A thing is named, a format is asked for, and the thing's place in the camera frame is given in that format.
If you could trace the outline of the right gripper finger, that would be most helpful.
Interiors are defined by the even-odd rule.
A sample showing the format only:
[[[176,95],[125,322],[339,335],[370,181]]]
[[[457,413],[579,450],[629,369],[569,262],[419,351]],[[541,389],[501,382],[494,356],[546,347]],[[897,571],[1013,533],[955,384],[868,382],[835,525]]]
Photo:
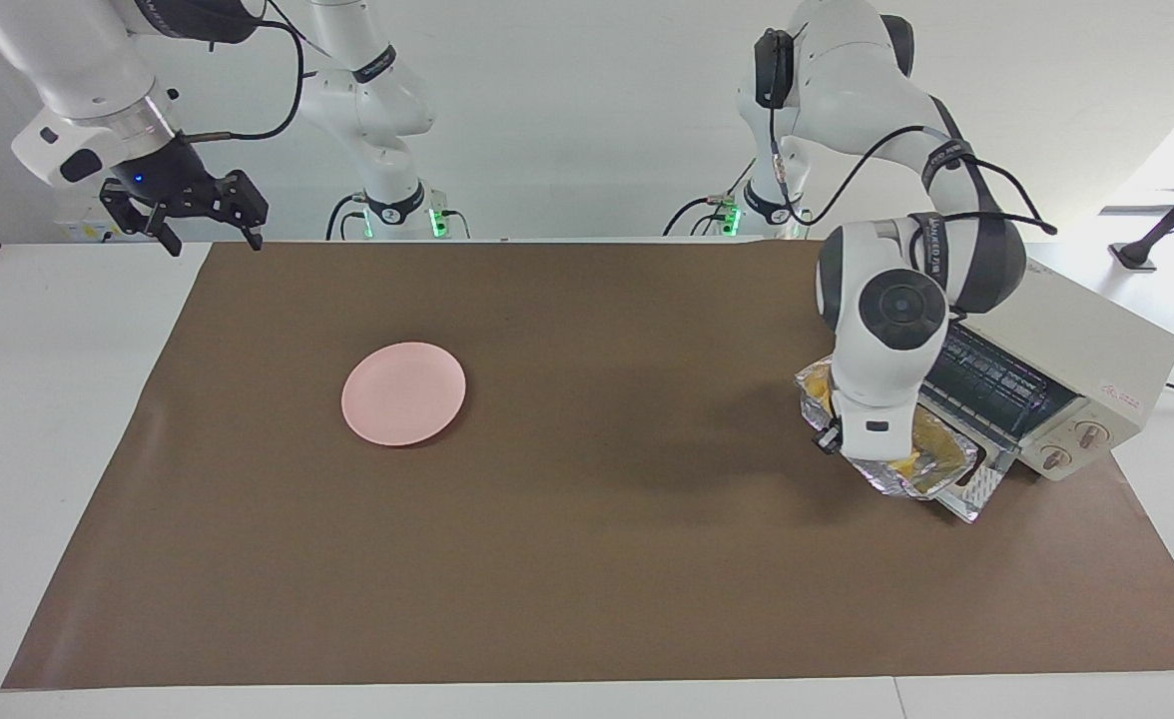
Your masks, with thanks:
[[[254,251],[263,249],[262,227],[266,223],[268,211],[266,200],[245,170],[227,173],[227,217]]]
[[[100,187],[100,202],[104,206],[113,223],[116,223],[120,231],[124,234],[143,234],[143,236],[158,242],[168,255],[177,258],[182,251],[182,241],[168,226],[169,213],[167,204],[149,206],[148,210],[141,211],[130,191],[117,181],[117,179],[104,179]]]

